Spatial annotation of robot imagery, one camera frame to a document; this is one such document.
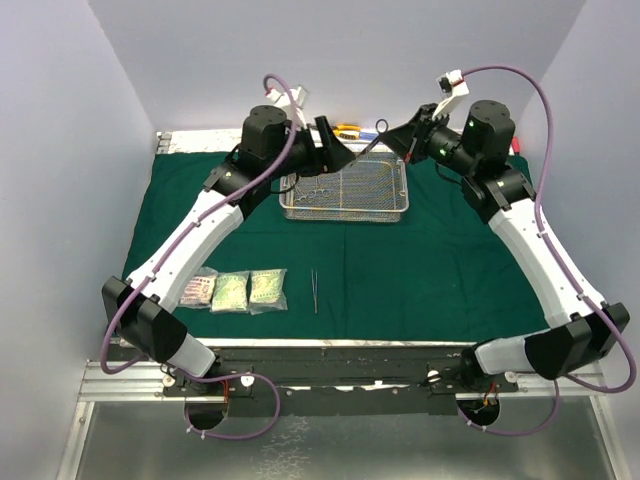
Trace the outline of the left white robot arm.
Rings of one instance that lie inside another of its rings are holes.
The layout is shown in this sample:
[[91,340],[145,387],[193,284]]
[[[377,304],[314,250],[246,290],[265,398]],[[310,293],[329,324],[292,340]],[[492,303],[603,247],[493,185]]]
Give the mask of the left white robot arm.
[[315,126],[318,140],[281,108],[251,109],[239,144],[211,171],[171,235],[126,279],[105,282],[108,336],[118,334],[157,363],[182,370],[199,394],[218,388],[221,371],[214,364],[215,353],[189,334],[173,312],[197,270],[270,195],[275,180],[336,173],[354,161],[354,153],[334,135],[325,117],[316,118]]

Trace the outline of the steel surgical scissors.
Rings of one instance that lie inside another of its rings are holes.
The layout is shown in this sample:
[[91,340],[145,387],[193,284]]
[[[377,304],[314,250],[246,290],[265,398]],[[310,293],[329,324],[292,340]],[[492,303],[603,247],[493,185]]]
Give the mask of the steel surgical scissors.
[[359,139],[367,141],[367,145],[357,154],[358,157],[367,155],[376,147],[381,141],[381,135],[389,130],[389,123],[386,119],[380,118],[375,123],[375,132],[363,132],[359,133]]

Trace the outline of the dark green surgical cloth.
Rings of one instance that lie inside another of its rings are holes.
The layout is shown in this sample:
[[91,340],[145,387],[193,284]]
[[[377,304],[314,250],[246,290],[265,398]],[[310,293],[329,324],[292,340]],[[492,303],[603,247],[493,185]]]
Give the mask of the dark green surgical cloth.
[[203,338],[484,341],[543,329],[524,274],[459,190],[428,162],[410,168],[408,189],[408,211],[388,224],[292,221],[268,197],[207,264],[286,269],[287,310],[176,317]]

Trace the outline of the pink instrument packet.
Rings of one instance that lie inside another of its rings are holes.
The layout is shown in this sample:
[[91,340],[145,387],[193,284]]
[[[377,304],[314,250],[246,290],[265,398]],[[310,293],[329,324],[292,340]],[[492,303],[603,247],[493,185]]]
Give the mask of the pink instrument packet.
[[204,309],[211,306],[218,272],[209,267],[201,267],[185,286],[178,306]]

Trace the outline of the green packet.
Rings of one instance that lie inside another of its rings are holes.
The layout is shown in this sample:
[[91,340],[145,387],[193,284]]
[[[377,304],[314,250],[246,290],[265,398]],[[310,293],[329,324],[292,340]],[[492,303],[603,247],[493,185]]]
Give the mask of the green packet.
[[249,312],[258,315],[271,311],[286,311],[284,293],[286,269],[254,270],[251,272]]

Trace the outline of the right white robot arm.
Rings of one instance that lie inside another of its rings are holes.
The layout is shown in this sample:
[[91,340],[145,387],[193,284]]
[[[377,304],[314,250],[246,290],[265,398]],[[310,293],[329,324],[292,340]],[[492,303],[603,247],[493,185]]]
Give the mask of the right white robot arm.
[[546,329],[478,343],[462,353],[461,383],[481,391],[505,372],[535,373],[547,380],[604,358],[630,315],[610,303],[579,273],[537,209],[536,192],[508,162],[515,124],[496,101],[475,102],[457,133],[436,107],[423,105],[411,120],[381,133],[380,140],[405,162],[431,159],[458,174],[461,192],[480,220],[503,242],[541,305]]

